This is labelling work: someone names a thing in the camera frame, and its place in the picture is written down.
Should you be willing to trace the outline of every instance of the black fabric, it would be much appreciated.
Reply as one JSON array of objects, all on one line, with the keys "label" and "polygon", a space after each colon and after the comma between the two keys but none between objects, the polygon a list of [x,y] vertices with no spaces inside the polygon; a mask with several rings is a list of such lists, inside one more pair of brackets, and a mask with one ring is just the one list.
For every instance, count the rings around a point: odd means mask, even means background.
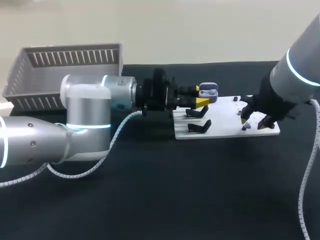
[{"label": "black fabric", "polygon": [[[275,62],[126,65],[138,81],[165,68],[178,84],[216,82],[219,96],[253,94]],[[302,105],[296,120],[280,122],[279,136],[176,140],[164,113],[130,120],[107,160],[85,179],[45,171],[0,189],[0,239],[302,240],[298,193],[315,136],[315,111]],[[35,117],[66,120],[65,112]],[[112,130],[124,116],[112,118]],[[56,169],[80,173],[93,163]],[[38,165],[6,167],[0,181]],[[320,161],[304,198],[311,239],[320,238]]]}]

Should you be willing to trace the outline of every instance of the black bracket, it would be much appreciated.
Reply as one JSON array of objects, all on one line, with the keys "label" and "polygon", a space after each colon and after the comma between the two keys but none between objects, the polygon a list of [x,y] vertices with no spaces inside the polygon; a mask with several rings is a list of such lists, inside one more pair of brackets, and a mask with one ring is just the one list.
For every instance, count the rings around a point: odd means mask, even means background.
[{"label": "black bracket", "polygon": [[202,119],[206,113],[208,112],[209,107],[208,105],[205,105],[201,111],[196,111],[196,110],[192,110],[192,109],[186,109],[185,113],[187,117],[195,117],[198,119]]},{"label": "black bracket", "polygon": [[189,132],[197,132],[201,134],[205,134],[211,126],[211,120],[209,119],[203,126],[199,126],[193,123],[188,124]]}]

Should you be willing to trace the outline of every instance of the white board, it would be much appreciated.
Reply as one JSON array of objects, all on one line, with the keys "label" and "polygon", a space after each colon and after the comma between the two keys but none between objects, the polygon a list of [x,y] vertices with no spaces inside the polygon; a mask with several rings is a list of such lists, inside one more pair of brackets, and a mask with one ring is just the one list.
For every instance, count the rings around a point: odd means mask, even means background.
[{"label": "white board", "polygon": [[[242,138],[242,137],[261,137],[279,135],[280,128],[274,123],[274,129],[264,128],[258,130],[258,123],[266,115],[261,112],[254,112],[248,122],[250,129],[242,130],[241,118],[238,111],[242,110],[247,103],[233,101],[234,96],[219,97],[216,103],[209,104],[209,110],[203,118],[187,117],[185,107],[177,107],[173,111],[174,133],[178,140],[190,139],[219,139],[219,138]],[[189,132],[188,124],[203,126],[206,121],[211,119],[211,126],[206,133]]]}]

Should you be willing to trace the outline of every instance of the cable wrap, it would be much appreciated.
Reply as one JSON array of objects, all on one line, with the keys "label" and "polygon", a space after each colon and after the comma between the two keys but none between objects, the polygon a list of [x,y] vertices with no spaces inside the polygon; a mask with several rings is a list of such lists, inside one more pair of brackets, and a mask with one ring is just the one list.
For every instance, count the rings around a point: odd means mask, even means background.
[{"label": "cable wrap", "polygon": [[[116,130],[116,132],[115,132],[115,134],[114,134],[114,136],[113,136],[113,138],[112,138],[112,140],[111,140],[111,142],[110,142],[110,148],[109,148],[109,151],[107,152],[106,157],[108,156],[108,154],[109,154],[112,146],[114,145],[115,141],[117,140],[117,137],[118,137],[120,131],[122,130],[122,128],[124,127],[124,125],[126,124],[126,122],[127,122],[130,118],[132,118],[132,117],[134,117],[134,116],[141,116],[141,115],[142,115],[142,111],[132,112],[131,114],[129,114],[129,115],[121,122],[121,124],[120,124],[119,127],[117,128],[117,130]],[[79,179],[79,178],[83,178],[83,177],[91,174],[93,171],[95,171],[95,170],[104,162],[104,160],[106,159],[106,157],[100,159],[100,160],[98,161],[98,163],[97,163],[96,165],[94,165],[91,169],[89,169],[88,171],[85,171],[85,172],[80,173],[80,174],[75,174],[75,175],[68,175],[68,174],[63,174],[63,173],[61,173],[61,172],[58,172],[58,171],[56,171],[55,169],[53,169],[53,167],[52,167],[50,164],[47,165],[47,168],[49,169],[49,171],[50,171],[51,173],[53,173],[54,175],[56,175],[56,176],[58,176],[58,177],[60,177],[60,178],[64,178],[64,179]]]},{"label": "cable wrap", "polygon": [[310,159],[308,161],[308,164],[306,166],[303,179],[301,182],[300,186],[300,191],[299,191],[299,198],[298,198],[298,214],[299,214],[299,221],[300,221],[300,226],[301,230],[303,233],[303,236],[305,240],[310,240],[306,223],[305,223],[305,218],[304,218],[304,211],[303,211],[303,204],[304,204],[304,194],[305,194],[305,189],[307,185],[307,181],[312,169],[312,166],[314,164],[314,161],[316,159],[317,151],[319,148],[319,137],[320,137],[320,106],[317,100],[311,99],[310,103],[314,106],[315,108],[315,113],[316,113],[316,131],[315,131],[315,137],[314,137],[314,144],[311,152]]},{"label": "cable wrap", "polygon": [[27,181],[29,179],[32,179],[35,176],[39,175],[43,170],[45,170],[47,165],[48,165],[48,163],[42,164],[42,166],[40,168],[38,168],[33,173],[30,173],[27,176],[23,176],[23,177],[20,177],[18,179],[15,179],[15,180],[0,182],[0,188],[8,187],[8,186],[15,185],[15,184],[19,184],[19,183],[22,183],[22,182]]}]

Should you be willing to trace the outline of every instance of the gray basket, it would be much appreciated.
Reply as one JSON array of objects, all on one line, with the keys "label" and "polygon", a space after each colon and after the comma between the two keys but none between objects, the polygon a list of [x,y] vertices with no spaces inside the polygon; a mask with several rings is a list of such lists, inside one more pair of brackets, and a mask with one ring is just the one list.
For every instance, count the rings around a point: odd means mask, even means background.
[{"label": "gray basket", "polygon": [[122,45],[70,45],[22,48],[2,96],[20,111],[63,109],[60,85],[68,74],[121,76]]}]

